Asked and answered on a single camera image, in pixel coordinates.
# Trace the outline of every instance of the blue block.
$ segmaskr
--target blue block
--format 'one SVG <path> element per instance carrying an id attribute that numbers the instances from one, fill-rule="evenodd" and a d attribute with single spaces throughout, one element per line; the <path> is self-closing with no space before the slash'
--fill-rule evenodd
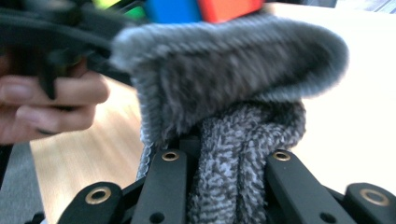
<path id="1" fill-rule="evenodd" d="M 197 0 L 147 0 L 148 18 L 157 23 L 189 23 L 201 21 Z"/>

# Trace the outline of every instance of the wooden table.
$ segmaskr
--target wooden table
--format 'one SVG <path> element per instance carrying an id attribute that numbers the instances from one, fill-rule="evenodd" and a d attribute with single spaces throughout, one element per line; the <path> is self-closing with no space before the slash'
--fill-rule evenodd
<path id="1" fill-rule="evenodd" d="M 330 91 L 304 99 L 307 132 L 293 149 L 325 186 L 344 192 L 369 182 L 396 194 L 396 16 L 330 8 L 267 4 L 276 15 L 319 24 L 350 48 L 345 78 Z M 93 126 L 32 142 L 49 223 L 84 187 L 134 182 L 142 144 L 134 89 L 112 80 Z"/>

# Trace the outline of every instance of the knitted fabric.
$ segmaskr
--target knitted fabric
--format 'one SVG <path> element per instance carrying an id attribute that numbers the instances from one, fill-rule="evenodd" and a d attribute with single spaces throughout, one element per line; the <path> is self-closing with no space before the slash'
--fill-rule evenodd
<path id="1" fill-rule="evenodd" d="M 138 92 L 145 147 L 137 178 L 156 150 L 198 126 L 189 222 L 264 223 L 265 157 L 302 138 L 301 99 L 340 79 L 347 47 L 324 28 L 261 13 L 130 27 L 116 37 L 111 62 Z"/>

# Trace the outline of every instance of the red block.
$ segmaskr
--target red block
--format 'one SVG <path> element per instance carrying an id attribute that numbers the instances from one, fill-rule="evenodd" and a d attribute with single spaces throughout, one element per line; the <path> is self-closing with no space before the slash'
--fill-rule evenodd
<path id="1" fill-rule="evenodd" d="M 204 21 L 222 22 L 262 8 L 264 0 L 198 0 Z"/>

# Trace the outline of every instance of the human hand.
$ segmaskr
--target human hand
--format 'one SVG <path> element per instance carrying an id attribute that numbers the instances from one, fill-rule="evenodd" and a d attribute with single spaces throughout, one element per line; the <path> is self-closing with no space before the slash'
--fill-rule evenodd
<path id="1" fill-rule="evenodd" d="M 96 105 L 109 95 L 102 76 L 78 63 L 56 79 L 51 100 L 37 77 L 19 75 L 17 58 L 10 51 L 0 56 L 0 145 L 91 127 Z"/>

